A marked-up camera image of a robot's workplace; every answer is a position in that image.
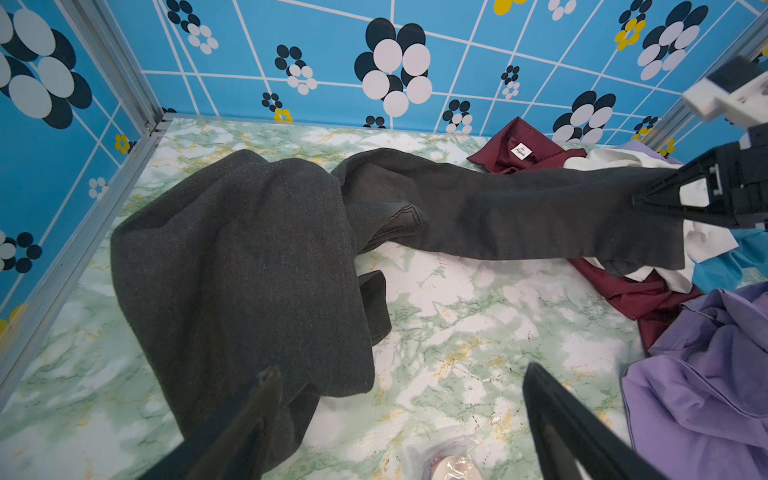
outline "marble floor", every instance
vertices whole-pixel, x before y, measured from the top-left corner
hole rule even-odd
[[[466,157],[485,142],[177,118],[114,225],[241,148],[328,171],[377,147],[475,168]],[[118,308],[109,240],[0,414],[0,478],[137,478],[181,441]],[[457,435],[477,441],[473,455],[486,480],[540,478],[521,392],[531,361],[627,439],[618,379],[642,357],[637,326],[564,260],[479,261],[385,243],[356,266],[387,279],[392,332],[373,348],[376,384],[363,395],[322,399],[299,451],[266,478],[417,478],[419,453]]]

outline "white grid lines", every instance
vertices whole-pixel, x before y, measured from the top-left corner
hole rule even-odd
[[[523,39],[523,34],[525,33],[525,29],[528,27],[528,23],[531,21],[531,16],[533,15],[533,11],[536,9],[536,4],[538,3],[538,0],[533,1],[533,5],[531,5],[531,9],[528,11],[528,17],[525,19],[525,23],[523,24],[523,28],[520,31],[520,35],[518,36],[518,40],[515,43],[515,49],[512,50],[511,56],[509,57],[509,62],[507,62],[507,65],[512,65],[512,61],[515,60],[515,54],[518,51],[518,47],[520,46],[520,40]],[[491,112],[493,111],[493,106],[496,105],[496,99],[498,98],[498,93],[502,90],[502,85],[504,84],[504,81],[501,80],[498,83],[498,87],[496,88],[496,94],[493,96],[493,101],[491,101],[491,107],[488,109],[488,113],[485,116],[485,121],[482,122],[482,128],[480,129],[480,135],[482,137],[482,132],[485,131],[485,125],[488,124],[488,119],[491,117]]]
[[[478,19],[475,20],[475,26],[472,28],[472,33],[469,35],[469,42],[467,43],[466,48],[464,49],[464,54],[462,55],[461,61],[458,63],[458,68],[456,68],[456,75],[453,76],[453,82],[451,82],[451,87],[448,89],[448,95],[445,97],[445,102],[443,103],[442,109],[438,113],[437,121],[435,122],[435,130],[432,131],[432,133],[435,133],[437,131],[437,127],[440,126],[440,120],[442,119],[442,112],[445,111],[445,107],[448,106],[448,100],[451,98],[451,93],[453,93],[453,88],[456,86],[456,81],[458,80],[459,74],[462,73],[462,66],[464,65],[464,59],[467,58],[467,53],[469,52],[469,47],[472,44],[472,39],[475,37],[475,33],[478,31],[478,25],[480,25],[480,19],[482,18],[483,12],[485,12],[485,6],[488,4],[488,0],[483,0],[482,7],[480,7],[480,14],[478,15]]]
[[[61,216],[61,212],[64,210],[64,207],[67,206],[69,199],[72,197],[72,194],[74,193],[74,189],[78,187],[80,180],[85,174],[85,171],[88,169],[88,165],[91,164],[91,161],[93,160],[94,155],[96,155],[96,150],[98,150],[99,145],[101,145],[101,141],[104,140],[104,136],[107,134],[107,130],[109,130],[109,125],[112,123],[112,120],[114,120],[114,116],[118,114],[119,110],[120,110],[120,104],[118,104],[118,107],[115,108],[114,112],[112,112],[112,115],[110,115],[109,122],[107,122],[107,126],[104,127],[104,130],[101,132],[101,136],[98,138],[98,142],[94,146],[94,149],[91,151],[91,154],[88,155],[88,159],[85,161],[85,165],[83,165],[83,168],[80,169],[80,174],[74,180],[74,183],[72,184],[72,187],[69,189],[67,196],[64,198],[64,201],[61,202],[61,206],[58,208],[58,210],[56,211],[56,214],[53,216],[53,220],[51,220],[50,224],[48,225],[48,228],[45,230],[45,233],[43,233],[43,236],[38,242],[38,245],[40,245],[41,247],[45,242],[45,239],[48,238],[48,234],[51,232],[51,229],[53,229],[53,226],[56,224],[56,220],[58,220],[59,216]]]
[[[232,5],[235,7],[235,12],[237,12],[237,17],[240,20],[240,26],[243,27],[243,33],[245,34],[246,40],[248,40],[248,46],[250,47],[250,52],[253,54],[253,60],[256,61],[256,66],[259,68],[259,73],[261,73],[261,77],[264,80],[264,86],[266,86],[266,91],[268,91],[270,94],[272,94],[272,89],[270,88],[270,83],[266,79],[266,75],[264,74],[264,69],[261,68],[261,62],[259,61],[259,55],[256,55],[256,48],[253,46],[253,41],[250,39],[250,33],[248,32],[248,27],[245,25],[245,19],[243,18],[242,12],[240,12],[240,6],[237,4],[237,0],[232,0]]]
[[[148,75],[187,75],[187,76],[192,76],[192,77],[196,76],[195,74],[190,73],[190,72],[180,72],[180,71],[142,70],[141,72],[144,73],[144,74],[148,74]],[[241,80],[257,80],[257,81],[265,80],[264,77],[257,77],[257,76],[252,76],[252,75],[215,74],[215,73],[203,73],[203,72],[199,73],[198,75],[200,75],[201,77],[213,77],[213,78],[239,78]],[[266,80],[268,80],[268,81],[288,82],[288,78],[287,77],[279,77],[279,78],[266,77]],[[306,80],[299,80],[299,83],[306,83]],[[362,88],[362,85],[360,85],[360,84],[345,84],[345,83],[339,83],[339,82],[335,82],[335,81],[318,81],[317,84],[318,85],[333,85],[333,86],[337,86],[337,87],[347,87],[347,88]],[[433,91],[432,94],[433,95],[443,96],[443,97],[447,97],[449,95],[448,92],[445,92],[445,91]],[[512,104],[523,104],[523,105],[533,104],[534,106],[537,106],[537,107],[552,107],[552,108],[563,108],[565,110],[571,110],[571,106],[570,105],[546,104],[546,103],[542,103],[542,102],[539,102],[539,101],[531,102],[531,101],[514,100],[514,99],[507,100],[506,98],[482,97],[480,95],[468,95],[468,94],[451,94],[451,95],[454,96],[454,97],[472,98],[472,99],[475,99],[475,100],[488,100],[488,101],[496,100],[496,101],[505,102],[505,103],[512,103]],[[636,115],[636,114],[634,114],[634,112],[632,114],[625,114],[625,113],[621,113],[621,112],[615,111],[614,115],[619,115],[621,117],[637,117],[637,118],[642,118],[641,115]]]
[[[174,53],[174,58],[176,58],[176,65],[178,65],[179,71],[181,73],[184,73],[184,67],[181,65],[181,59],[179,58],[179,54],[176,51],[176,46],[174,45],[174,40],[170,37],[170,32],[168,31],[167,25],[165,25],[165,16],[163,15],[163,12],[160,10],[160,8],[157,6],[157,3],[155,0],[151,0],[152,5],[154,5],[154,9],[157,11],[157,19],[160,20],[160,25],[163,25],[163,31],[165,31],[165,36],[168,39],[168,45],[170,46],[170,50]],[[187,80],[187,76],[182,76],[184,80],[184,84],[187,86],[187,92],[190,95],[190,100],[192,101],[192,107],[194,108],[194,113],[199,115],[200,110],[197,108],[197,102],[194,99],[194,95],[192,94],[192,88],[190,87],[190,82]]]
[[[104,145],[101,143],[101,141],[104,139],[104,136],[107,134],[107,131],[109,130],[110,125],[113,124],[114,116],[118,114],[121,106],[122,105],[118,102],[118,106],[114,109],[114,112],[112,112],[112,115],[108,115],[109,121],[107,122],[107,125],[104,127],[104,130],[101,132],[101,136],[98,138],[95,137],[91,129],[85,125],[83,120],[81,120],[80,117],[77,114],[74,114],[73,112],[74,116],[80,121],[80,123],[83,125],[85,130],[87,130],[88,133],[91,134],[91,136],[93,136],[93,138],[96,140],[96,145],[94,145],[93,150],[91,150],[91,154],[88,155],[88,159],[85,161],[85,165],[83,165],[83,168],[80,169],[80,174],[78,175],[77,179],[75,179],[74,183],[72,184],[72,187],[69,189],[69,192],[67,193],[67,197],[61,203],[61,206],[56,211],[56,214],[54,215],[53,220],[51,220],[50,224],[48,225],[48,228],[45,230],[45,233],[43,233],[43,236],[40,238],[38,245],[40,245],[41,247],[43,243],[45,243],[45,240],[48,238],[48,235],[50,234],[54,224],[56,223],[58,218],[61,216],[61,212],[64,210],[64,207],[66,207],[67,203],[69,202],[69,199],[71,198],[75,188],[77,188],[78,184],[80,183],[80,180],[85,174],[86,169],[88,169],[88,165],[91,164],[91,161],[93,160],[94,155],[96,155],[96,150],[98,150],[99,147],[104,148]],[[117,163],[117,161],[114,159],[114,157],[112,157],[112,155],[109,153],[109,151],[107,151],[106,148],[104,148],[104,151],[107,152],[107,155],[110,156],[112,161]],[[11,289],[5,295],[5,298],[3,299],[2,303],[0,303],[0,313],[5,308],[5,306],[8,305],[8,302],[11,300],[11,297],[13,296],[14,292],[18,288],[18,285],[21,283],[24,275],[25,275],[24,273],[20,273],[16,278],[16,281],[13,283],[13,285],[11,285]]]
[[[733,8],[733,6],[734,6],[736,3],[739,3],[739,0],[734,0],[734,2],[733,2],[733,3],[731,3],[731,4],[730,4],[730,6],[729,6],[728,8],[726,8],[726,9],[725,9],[725,11],[722,13],[722,15],[720,15],[720,17],[718,17],[718,18],[717,18],[717,20],[715,20],[715,21],[714,21],[714,23],[713,23],[712,25],[710,25],[710,27],[707,29],[707,31],[706,31],[706,32],[704,32],[704,33],[703,33],[703,34],[702,34],[702,35],[701,35],[701,36],[700,36],[700,37],[699,37],[699,38],[696,40],[696,42],[695,42],[693,45],[691,45],[691,47],[690,47],[690,48],[688,48],[688,49],[686,50],[686,56],[690,55],[690,53],[693,51],[693,49],[694,49],[694,48],[696,48],[696,46],[697,46],[697,45],[699,45],[699,42],[701,42],[701,40],[702,40],[704,37],[706,37],[706,36],[707,36],[707,34],[708,34],[709,32],[711,32],[711,31],[712,31],[712,29],[713,29],[713,28],[715,28],[715,25],[717,25],[717,24],[720,22],[720,20],[721,20],[721,19],[722,19],[722,18],[723,18],[723,17],[724,17],[724,16],[725,16],[725,15],[726,15],[726,14],[727,14],[727,13],[728,13],[728,12],[729,12],[729,11],[730,11],[732,8]],[[661,88],[659,88],[659,87],[661,86],[661,84],[662,84],[662,83],[664,83],[664,81],[665,81],[665,80],[667,80],[667,77],[669,77],[669,76],[670,76],[670,74],[671,74],[673,71],[674,71],[674,70],[670,70],[670,71],[668,71],[668,72],[667,72],[667,74],[666,74],[666,75],[664,75],[664,77],[663,77],[661,80],[659,80],[659,83],[657,83],[657,84],[656,84],[656,88],[655,88],[654,90],[650,91],[650,92],[648,93],[648,95],[646,95],[646,96],[645,96],[645,98],[643,99],[643,101],[641,101],[639,104],[637,104],[637,107],[635,107],[635,108],[634,108],[634,110],[632,111],[632,113],[633,113],[633,114],[634,114],[634,113],[636,113],[638,110],[640,110],[640,108],[643,106],[643,104],[646,102],[646,100],[647,100],[648,98],[650,98],[651,94],[653,94],[653,93],[654,93],[654,91],[665,91],[664,89],[661,89]],[[664,112],[664,115],[668,114],[668,113],[670,112],[670,110],[672,109],[672,107],[674,107],[674,104],[673,104],[672,106],[670,106],[670,108],[669,108],[669,109],[668,109],[666,112]],[[624,120],[624,122],[622,122],[622,124],[621,124],[621,125],[619,125],[619,128],[622,128],[622,127],[624,126],[624,124],[626,124],[628,121],[629,121],[629,118],[627,118],[626,120]],[[611,138],[608,138],[608,142],[610,142],[610,141],[611,141],[611,139],[614,137],[614,135],[615,135],[615,134],[616,134],[616,132],[614,132],[614,133],[613,133],[613,135],[611,135]]]
[[[592,13],[587,18],[587,21],[585,21],[584,24],[579,29],[579,31],[576,34],[576,36],[574,37],[574,39],[571,40],[570,45],[568,46],[568,48],[565,49],[565,51],[563,52],[563,55],[560,57],[560,61],[558,61],[559,64],[561,64],[563,62],[563,60],[565,60],[565,56],[568,55],[568,52],[571,51],[571,47],[574,46],[574,44],[576,43],[578,38],[581,36],[581,33],[584,31],[584,29],[587,27],[587,25],[589,25],[590,20],[592,19],[592,17],[594,17],[594,14],[598,12],[598,9],[601,7],[601,5],[603,5],[603,2],[604,2],[604,0],[600,0],[598,5],[594,8]],[[558,69],[558,65],[555,65],[554,68],[552,68],[552,71],[549,72],[549,76],[547,76],[547,79],[544,80],[544,83],[541,84],[541,88],[538,89],[538,92],[536,92],[536,95],[533,97],[533,101],[532,102],[536,101],[538,96],[541,94],[541,91],[543,91],[544,87],[547,86],[547,82],[549,82],[549,79],[552,78],[552,75],[554,74],[554,71],[557,70],[557,69]],[[525,113],[522,115],[521,118],[525,119],[525,115],[527,115],[530,110],[531,110],[531,105],[529,105],[528,108],[525,109]]]
[[[364,17],[362,15],[356,15],[356,14],[353,14],[353,13],[342,12],[340,10],[335,10],[333,8],[327,8],[327,7],[321,7],[319,5],[312,5],[310,3],[300,2],[299,0],[277,0],[277,1],[278,2],[283,2],[283,3],[288,3],[288,4],[291,4],[291,5],[296,5],[296,6],[299,6],[299,7],[311,8],[312,10],[317,10],[317,11],[320,11],[320,12],[330,13],[330,14],[333,14],[333,15],[341,15],[343,17],[355,18],[357,20],[363,20],[365,22],[370,22],[370,21],[373,20],[373,18]],[[392,25],[395,28],[402,27],[402,25],[396,24],[395,22],[392,22]],[[603,70],[603,72],[592,71],[592,70],[588,70],[586,68],[576,67],[574,65],[567,65],[567,64],[562,63],[562,61],[553,61],[553,60],[548,60],[546,58],[540,58],[540,57],[535,57],[533,55],[527,55],[527,54],[524,54],[524,53],[520,53],[520,52],[518,52],[516,50],[517,50],[517,47],[519,45],[519,41],[522,39],[522,37],[520,37],[518,39],[518,43],[515,46],[515,50],[511,51],[511,50],[507,50],[505,48],[492,47],[491,45],[484,45],[482,43],[477,43],[477,42],[473,41],[472,38],[470,38],[470,40],[464,40],[462,38],[456,38],[456,37],[451,37],[449,35],[443,35],[443,34],[435,33],[433,31],[425,31],[424,34],[427,35],[428,37],[442,38],[444,40],[454,41],[454,42],[465,44],[465,45],[471,45],[473,47],[484,48],[485,50],[491,50],[491,51],[498,51],[498,52],[501,52],[501,53],[506,53],[507,55],[513,55],[513,53],[514,53],[515,57],[526,58],[528,60],[533,60],[533,61],[540,61],[541,63],[555,65],[555,66],[557,66],[559,68],[562,67],[562,68],[567,68],[569,70],[581,71],[581,72],[584,72],[584,73],[588,73],[588,74],[592,74],[592,75],[597,75],[598,77],[601,77],[601,78],[610,78],[611,80],[618,81],[618,82],[621,82],[621,83],[635,85],[637,87],[642,87],[642,88],[649,88],[652,91],[663,91],[665,93],[675,94],[675,95],[680,95],[681,94],[679,91],[667,90],[665,88],[659,87],[658,85],[653,86],[653,85],[648,85],[648,84],[640,83],[638,81],[627,80],[625,78],[619,78],[619,77],[614,77],[614,76],[611,76],[611,75],[605,75],[604,74],[604,70]]]
[[[741,5],[744,6],[747,10],[752,12],[755,15],[760,15],[760,12],[758,12],[757,8],[754,8],[752,5],[746,3],[746,0],[737,0]]]
[[[170,19],[167,16],[165,19],[166,21],[170,22]],[[210,94],[208,93],[208,89],[205,87],[205,83],[203,82],[203,79],[200,77],[200,73],[197,71],[197,67],[195,66],[194,61],[192,60],[192,56],[190,55],[190,52],[187,50],[187,46],[184,44],[184,40],[181,38],[181,35],[179,35],[179,31],[175,27],[173,22],[171,22],[170,24],[170,29],[174,31],[174,35],[176,35],[176,39],[179,41],[179,45],[181,45],[181,50],[184,51],[184,56],[186,56],[187,61],[190,62],[192,71],[194,71],[195,76],[197,77],[197,81],[200,82],[200,86],[203,88],[203,93],[205,93],[205,97],[208,99],[208,103],[210,103],[210,107],[213,108],[215,115],[218,117],[219,111],[216,109],[216,105],[214,105],[214,100],[210,97]]]
[[[94,102],[101,109],[101,111],[104,112],[104,115],[106,115],[107,118],[109,118],[109,123],[113,124],[114,127],[117,128],[117,130],[120,132],[120,135],[125,135],[125,132],[123,132],[123,129],[120,128],[120,126],[117,123],[114,122],[114,115],[110,116],[109,112],[107,112],[107,110],[103,106],[101,106],[101,103],[99,103],[99,100],[96,100],[96,97],[94,97]]]
[[[608,59],[608,63],[605,64],[605,66],[603,67],[603,71],[601,71],[598,77],[594,79],[594,83],[592,84],[592,88],[590,88],[590,90],[594,91],[594,88],[598,86],[598,82],[600,81],[601,78],[603,78],[605,71],[608,69],[608,66],[614,60],[614,57],[616,56],[617,53],[618,53],[618,49],[614,49],[614,53]]]

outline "white shirt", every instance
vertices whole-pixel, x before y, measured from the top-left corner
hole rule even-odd
[[[565,161],[564,168],[572,170],[602,170],[604,168],[616,167],[644,167],[644,168],[673,168],[677,169],[682,165],[672,165],[663,160],[649,157],[648,155],[629,150],[619,150],[616,148],[595,148],[587,154],[587,157],[571,157]],[[684,205],[701,204],[701,189],[687,188],[680,190],[680,202]],[[693,284],[691,279],[694,277],[694,262],[703,262],[722,253],[733,250],[739,244],[733,238],[730,230],[723,227],[716,227],[707,223],[694,222],[692,220],[683,220],[683,243],[685,248],[685,267],[682,270],[666,270],[653,266],[643,266],[640,269],[626,275],[627,278],[641,282],[645,280],[650,272],[655,270],[667,281],[670,290],[675,292],[689,293]],[[586,258],[593,266],[605,270],[598,259]]]

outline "light blue cloth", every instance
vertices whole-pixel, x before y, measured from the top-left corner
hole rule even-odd
[[[697,263],[693,284],[704,293],[722,288],[735,290],[742,280],[742,269],[753,266],[768,276],[768,233],[762,230],[731,230],[739,246],[718,257]]]

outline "purple shirt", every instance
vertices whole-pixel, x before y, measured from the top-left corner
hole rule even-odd
[[[714,290],[621,380],[637,453],[672,480],[768,478],[768,283]]]

